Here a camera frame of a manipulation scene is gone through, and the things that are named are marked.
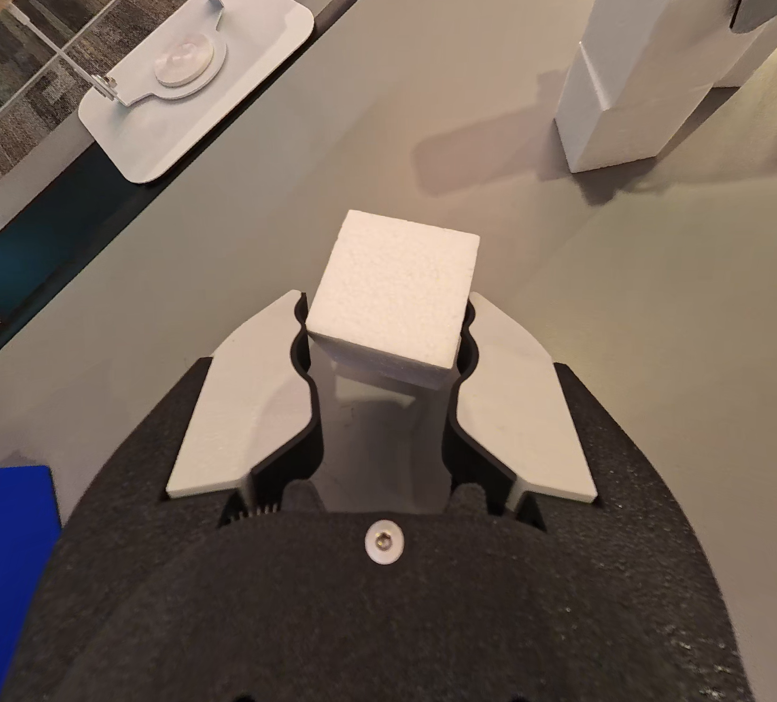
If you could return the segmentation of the white and wooden document stand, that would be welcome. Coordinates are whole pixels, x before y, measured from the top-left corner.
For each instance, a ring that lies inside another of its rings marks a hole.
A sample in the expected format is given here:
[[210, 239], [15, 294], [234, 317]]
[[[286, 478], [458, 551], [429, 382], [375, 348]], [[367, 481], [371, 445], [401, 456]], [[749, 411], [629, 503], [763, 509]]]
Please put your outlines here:
[[186, 0], [105, 75], [80, 66], [12, 0], [2, 8], [89, 85], [79, 120], [131, 183], [158, 179], [314, 29], [296, 0]]

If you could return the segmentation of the blue plastic bin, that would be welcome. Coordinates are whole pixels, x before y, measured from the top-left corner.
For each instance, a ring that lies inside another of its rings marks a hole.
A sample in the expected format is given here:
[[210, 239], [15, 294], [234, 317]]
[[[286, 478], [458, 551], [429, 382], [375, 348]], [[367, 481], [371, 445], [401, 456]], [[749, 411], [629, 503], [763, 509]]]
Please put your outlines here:
[[46, 466], [1, 470], [1, 629], [21, 630], [34, 591], [62, 525]]

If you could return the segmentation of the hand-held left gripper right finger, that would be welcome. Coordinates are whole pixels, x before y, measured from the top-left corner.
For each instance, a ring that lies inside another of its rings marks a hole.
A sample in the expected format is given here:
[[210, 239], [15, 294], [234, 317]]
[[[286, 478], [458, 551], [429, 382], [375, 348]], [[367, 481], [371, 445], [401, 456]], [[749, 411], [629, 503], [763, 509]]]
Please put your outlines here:
[[593, 504], [597, 487], [555, 363], [528, 330], [471, 292], [444, 421], [451, 490], [474, 483], [497, 513], [535, 495]]

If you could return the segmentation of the white hard foam cube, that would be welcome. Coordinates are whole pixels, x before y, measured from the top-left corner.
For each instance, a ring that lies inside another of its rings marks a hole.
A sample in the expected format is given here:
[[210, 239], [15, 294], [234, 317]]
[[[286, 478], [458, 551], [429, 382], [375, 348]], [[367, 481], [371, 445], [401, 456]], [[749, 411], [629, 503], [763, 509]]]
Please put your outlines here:
[[730, 29], [738, 0], [595, 0], [581, 40], [607, 107], [718, 83], [760, 37]]
[[656, 157], [711, 90], [612, 105], [582, 43], [567, 73], [555, 122], [569, 171]]
[[458, 354], [480, 237], [350, 210], [306, 319], [332, 360], [440, 388]]

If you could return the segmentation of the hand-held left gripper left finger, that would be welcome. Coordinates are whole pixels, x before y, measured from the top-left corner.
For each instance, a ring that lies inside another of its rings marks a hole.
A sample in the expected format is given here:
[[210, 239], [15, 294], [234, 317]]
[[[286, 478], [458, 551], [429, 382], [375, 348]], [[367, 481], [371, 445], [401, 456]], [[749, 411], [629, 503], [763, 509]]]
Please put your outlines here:
[[320, 465], [320, 407], [309, 374], [306, 294], [291, 290], [213, 352], [166, 484], [171, 499], [237, 491], [280, 507], [288, 483]]

